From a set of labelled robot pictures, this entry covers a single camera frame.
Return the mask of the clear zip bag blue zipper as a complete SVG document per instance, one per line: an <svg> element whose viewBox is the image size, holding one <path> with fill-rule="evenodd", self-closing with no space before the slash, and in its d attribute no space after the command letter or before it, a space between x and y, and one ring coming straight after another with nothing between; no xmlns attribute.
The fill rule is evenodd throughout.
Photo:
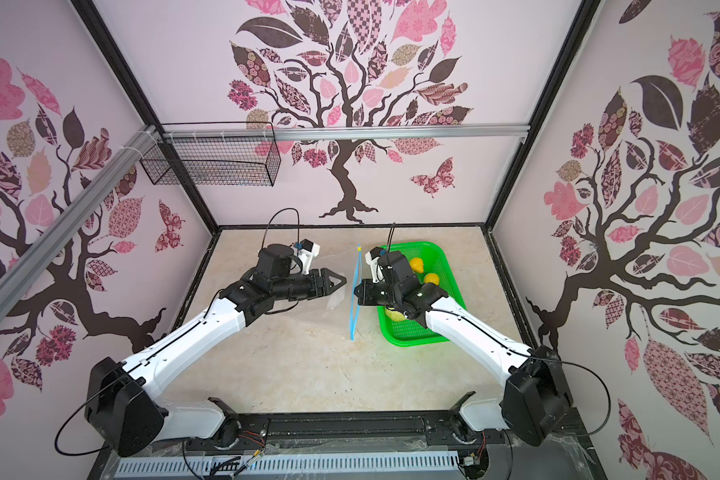
<svg viewBox="0 0 720 480"><path fill-rule="evenodd" d="M346 284L329 297L329 323L335 332L349 341L356 339L359 306L354 290L362 279L363 254L362 246L356 244L331 255L328 261L328 267L346 279Z"/></svg>

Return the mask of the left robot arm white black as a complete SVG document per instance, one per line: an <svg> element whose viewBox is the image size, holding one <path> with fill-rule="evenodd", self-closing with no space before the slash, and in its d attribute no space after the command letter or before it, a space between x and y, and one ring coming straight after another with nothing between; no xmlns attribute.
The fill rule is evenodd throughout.
<svg viewBox="0 0 720 480"><path fill-rule="evenodd" d="M241 430L239 415L221 399L178 404L162 395L220 342L275 312L277 302L297 304L340 290L344 276L313 268L318 254L318 245L308 241L264 247L257 264L221 289L194 319L120 362L101 360L90 374L87 422L120 457L168 440L205 440L220 449L234 446Z"/></svg>

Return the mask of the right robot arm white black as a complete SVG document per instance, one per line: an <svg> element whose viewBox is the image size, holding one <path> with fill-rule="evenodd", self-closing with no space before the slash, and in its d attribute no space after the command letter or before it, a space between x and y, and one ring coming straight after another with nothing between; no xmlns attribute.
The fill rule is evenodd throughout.
<svg viewBox="0 0 720 480"><path fill-rule="evenodd" d="M421 281L399 251L376 247L364 260L371 276L354 287L359 305L402 314L460 347L495 378L491 394L464 398L457 419L473 432L507 430L541 445L573 407L558 354L533 349L479 320L446 290Z"/></svg>

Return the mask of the pale yellow fruit toy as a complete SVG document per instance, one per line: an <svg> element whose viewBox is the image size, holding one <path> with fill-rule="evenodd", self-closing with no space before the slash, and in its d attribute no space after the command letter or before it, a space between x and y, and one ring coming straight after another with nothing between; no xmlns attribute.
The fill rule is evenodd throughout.
<svg viewBox="0 0 720 480"><path fill-rule="evenodd" d="M402 312L396 310L385 308L384 313L385 316L393 322L402 322L407 320L406 316Z"/></svg>

